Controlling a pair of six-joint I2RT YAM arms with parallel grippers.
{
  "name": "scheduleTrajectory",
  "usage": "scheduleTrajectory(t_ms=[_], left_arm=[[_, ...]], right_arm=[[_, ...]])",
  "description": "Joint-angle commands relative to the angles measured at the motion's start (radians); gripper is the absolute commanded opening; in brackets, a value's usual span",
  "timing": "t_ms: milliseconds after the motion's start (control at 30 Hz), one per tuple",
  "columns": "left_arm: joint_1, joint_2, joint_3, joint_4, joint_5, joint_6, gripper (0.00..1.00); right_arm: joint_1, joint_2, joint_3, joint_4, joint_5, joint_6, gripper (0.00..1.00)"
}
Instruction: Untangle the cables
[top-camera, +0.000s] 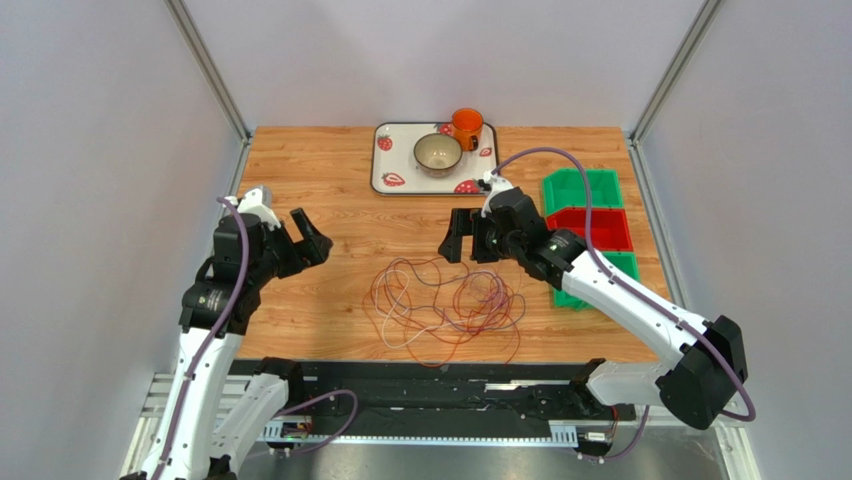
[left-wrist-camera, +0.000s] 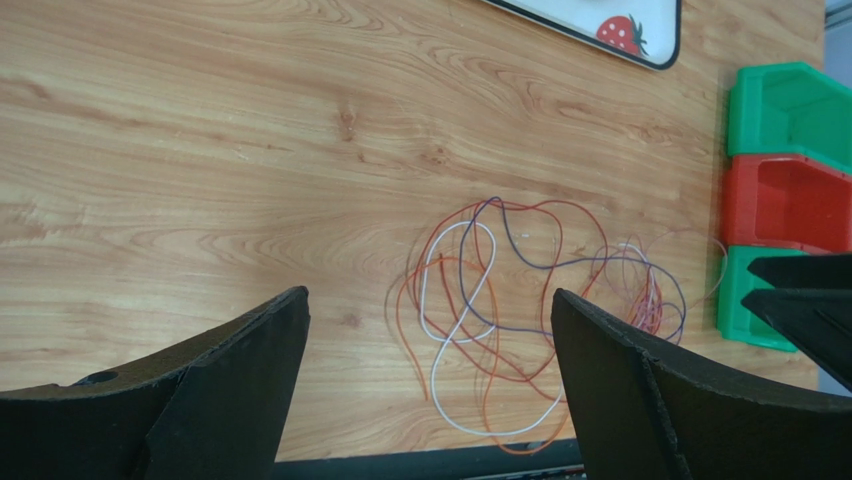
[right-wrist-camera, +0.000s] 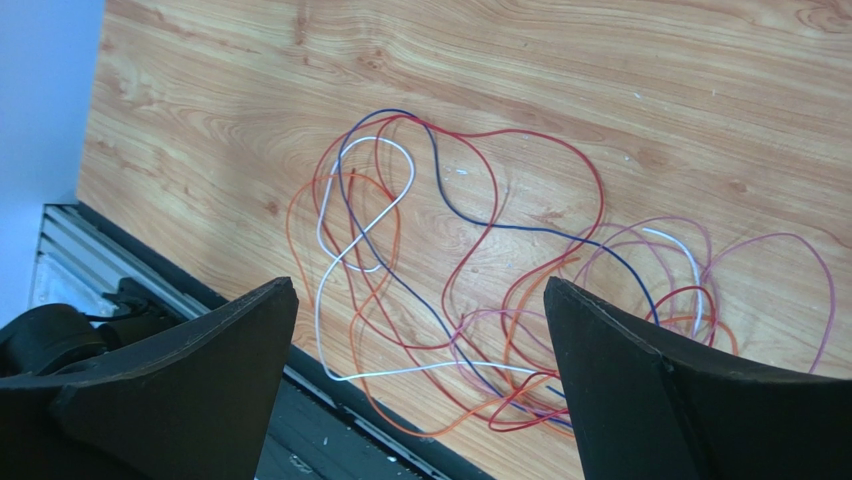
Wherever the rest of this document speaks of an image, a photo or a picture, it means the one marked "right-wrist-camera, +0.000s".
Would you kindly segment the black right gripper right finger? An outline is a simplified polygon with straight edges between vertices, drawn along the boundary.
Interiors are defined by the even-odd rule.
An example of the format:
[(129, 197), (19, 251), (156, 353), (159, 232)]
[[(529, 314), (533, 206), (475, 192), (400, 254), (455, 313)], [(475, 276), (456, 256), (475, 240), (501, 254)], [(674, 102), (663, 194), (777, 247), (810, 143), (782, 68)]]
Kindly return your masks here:
[(847, 479), (851, 383), (737, 357), (549, 279), (546, 319), (588, 479)]

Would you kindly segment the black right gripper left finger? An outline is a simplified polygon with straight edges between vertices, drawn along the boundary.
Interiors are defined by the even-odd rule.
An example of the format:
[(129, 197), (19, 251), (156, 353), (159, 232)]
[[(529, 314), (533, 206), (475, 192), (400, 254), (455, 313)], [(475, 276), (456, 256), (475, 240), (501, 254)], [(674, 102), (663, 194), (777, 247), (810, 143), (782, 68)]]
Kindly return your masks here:
[(275, 278), (196, 319), (30, 309), (1, 331), (5, 479), (251, 479), (299, 300)]

